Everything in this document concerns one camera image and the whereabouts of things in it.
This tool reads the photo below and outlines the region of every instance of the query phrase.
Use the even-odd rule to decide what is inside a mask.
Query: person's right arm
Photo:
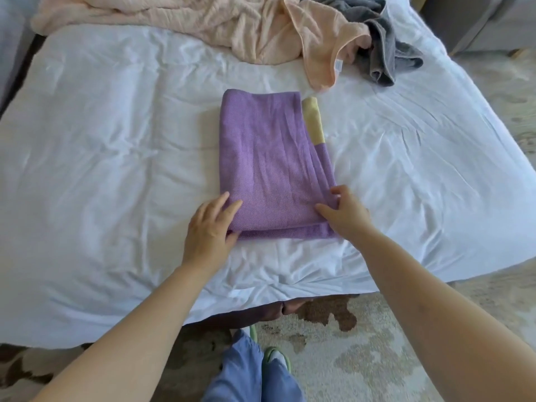
[[[536,353],[503,324],[380,233],[346,186],[317,205],[363,255],[425,371],[446,401],[536,401]]]

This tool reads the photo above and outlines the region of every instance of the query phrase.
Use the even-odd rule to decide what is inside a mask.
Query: person's left arm
[[[54,378],[34,402],[148,402],[201,289],[225,263],[239,233],[226,236],[242,201],[225,193],[201,205],[188,226],[181,267]]]

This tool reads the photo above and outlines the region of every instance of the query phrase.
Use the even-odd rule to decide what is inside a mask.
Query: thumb
[[[238,240],[238,237],[240,236],[241,231],[233,231],[231,234],[229,234],[227,237],[225,237],[225,245],[229,250],[233,248]]]
[[[320,215],[326,220],[330,220],[337,212],[337,210],[334,210],[330,206],[326,206],[322,203],[315,204],[315,210],[318,211],[318,213],[320,213]]]

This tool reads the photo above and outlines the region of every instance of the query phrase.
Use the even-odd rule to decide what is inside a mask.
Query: gray garment
[[[369,27],[372,46],[359,49],[356,64],[380,86],[392,86],[397,72],[422,66],[422,53],[416,47],[396,39],[385,0],[313,0],[342,12],[350,22]]]

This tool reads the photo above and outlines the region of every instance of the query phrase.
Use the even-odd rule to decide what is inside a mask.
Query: folded garment
[[[32,28],[41,35],[72,24],[149,25],[230,47],[248,63],[278,65],[303,55],[311,87],[337,79],[337,59],[352,63],[370,46],[366,25],[312,0],[41,0]]]
[[[220,189],[242,199],[230,229],[247,238],[336,236],[314,210],[333,208],[333,170],[316,99],[230,89],[220,114]]]
[[[396,39],[385,0],[315,0],[342,12],[350,22],[369,27],[372,47],[358,50],[356,63],[381,86],[393,86],[397,72],[422,66],[422,53]]]

